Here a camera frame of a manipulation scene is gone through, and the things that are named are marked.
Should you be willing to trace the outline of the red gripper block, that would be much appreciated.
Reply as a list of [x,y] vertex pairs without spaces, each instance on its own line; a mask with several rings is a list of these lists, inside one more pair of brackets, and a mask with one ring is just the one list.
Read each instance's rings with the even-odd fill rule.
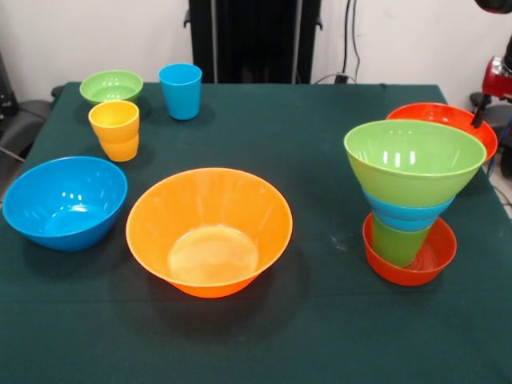
[[511,69],[505,65],[503,58],[494,56],[489,61],[482,81],[482,92],[484,94],[470,96],[474,107],[471,125],[475,129],[482,124],[485,110],[490,104],[490,96],[500,100],[511,100]]

